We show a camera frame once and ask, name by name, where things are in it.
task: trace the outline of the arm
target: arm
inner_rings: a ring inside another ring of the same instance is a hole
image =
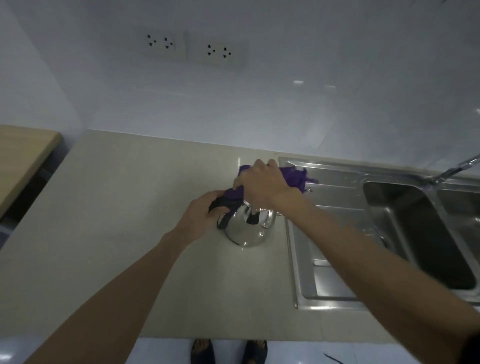
[[[424,363],[456,363],[480,331],[480,315],[443,285],[351,227],[340,226],[282,178],[274,160],[257,161],[234,187],[300,228],[375,318]]]
[[[181,252],[228,212],[218,207],[208,213],[222,194],[192,201],[157,246],[86,301],[25,363],[124,363]]]

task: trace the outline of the purple cloth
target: purple cloth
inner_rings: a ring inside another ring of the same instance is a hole
[[[250,168],[248,165],[240,166],[239,174],[248,168]],[[283,178],[285,178],[287,185],[290,187],[297,187],[302,193],[305,192],[306,182],[318,183],[316,179],[307,177],[307,170],[305,168],[303,170],[298,170],[292,166],[280,167],[280,170],[282,171]],[[235,191],[231,188],[226,190],[224,196],[231,200],[243,200],[243,186],[240,186]]]

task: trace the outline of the white tile floor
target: white tile floor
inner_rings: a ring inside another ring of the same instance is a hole
[[[128,364],[179,364],[190,362],[193,340],[140,338],[128,358]],[[32,337],[0,339],[0,364],[21,364],[42,343]],[[218,364],[240,363],[245,342],[213,340]],[[415,364],[418,363],[399,345],[269,341],[268,363],[275,364]]]

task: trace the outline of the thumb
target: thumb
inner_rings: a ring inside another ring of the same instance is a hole
[[[228,207],[224,207],[224,206],[215,207],[212,211],[210,211],[207,214],[207,218],[208,220],[215,222],[218,220],[220,215],[226,214],[229,211],[230,209]]]

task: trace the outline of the double bowl sink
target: double bowl sink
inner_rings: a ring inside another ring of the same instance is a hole
[[[307,197],[337,221],[434,277],[460,298],[480,305],[480,181],[378,167],[279,158],[306,168],[318,183]],[[364,309],[322,252],[286,220],[298,309]]]

